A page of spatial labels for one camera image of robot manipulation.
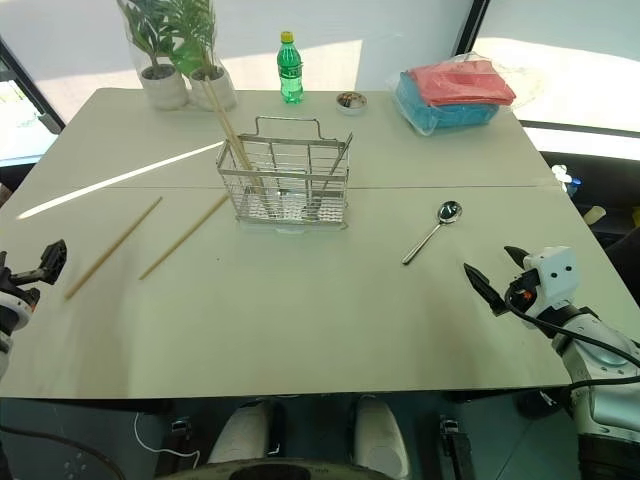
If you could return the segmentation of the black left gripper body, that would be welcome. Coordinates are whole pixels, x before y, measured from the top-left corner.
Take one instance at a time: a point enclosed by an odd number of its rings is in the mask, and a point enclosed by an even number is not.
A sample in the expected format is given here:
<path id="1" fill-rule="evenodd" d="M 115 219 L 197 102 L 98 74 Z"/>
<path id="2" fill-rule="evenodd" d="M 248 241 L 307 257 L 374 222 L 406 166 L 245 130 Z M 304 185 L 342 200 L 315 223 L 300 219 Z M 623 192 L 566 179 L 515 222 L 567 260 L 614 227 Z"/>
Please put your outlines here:
<path id="1" fill-rule="evenodd" d="M 43 275 L 42 269 L 14 274 L 6 265 L 7 252 L 2 251 L 0 257 L 1 292 L 24 301 L 28 306 L 36 306 L 40 299 L 39 290 L 36 288 L 24 290 L 22 286 L 40 281 Z"/>

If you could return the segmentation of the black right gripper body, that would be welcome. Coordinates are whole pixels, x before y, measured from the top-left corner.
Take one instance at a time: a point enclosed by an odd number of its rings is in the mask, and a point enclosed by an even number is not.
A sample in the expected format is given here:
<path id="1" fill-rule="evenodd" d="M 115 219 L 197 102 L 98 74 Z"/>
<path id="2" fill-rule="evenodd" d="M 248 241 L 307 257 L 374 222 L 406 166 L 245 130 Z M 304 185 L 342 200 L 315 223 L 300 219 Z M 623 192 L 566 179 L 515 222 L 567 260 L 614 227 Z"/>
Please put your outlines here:
<path id="1" fill-rule="evenodd" d="M 505 292 L 505 306 L 517 316 L 537 316 L 539 308 L 537 287 L 540 285 L 536 269 L 523 272 L 515 278 Z"/>

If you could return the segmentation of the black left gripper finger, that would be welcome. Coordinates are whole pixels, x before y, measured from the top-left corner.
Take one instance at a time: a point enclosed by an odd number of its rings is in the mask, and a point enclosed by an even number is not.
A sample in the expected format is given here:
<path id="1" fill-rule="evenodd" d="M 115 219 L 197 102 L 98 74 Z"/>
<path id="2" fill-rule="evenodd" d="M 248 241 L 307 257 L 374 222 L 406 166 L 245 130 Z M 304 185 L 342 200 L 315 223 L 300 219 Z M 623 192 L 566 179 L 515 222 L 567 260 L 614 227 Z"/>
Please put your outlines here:
<path id="1" fill-rule="evenodd" d="M 46 284 L 54 285 L 66 264 L 66 260 L 67 246 L 64 240 L 58 240 L 48 245 L 41 256 L 40 280 Z"/>

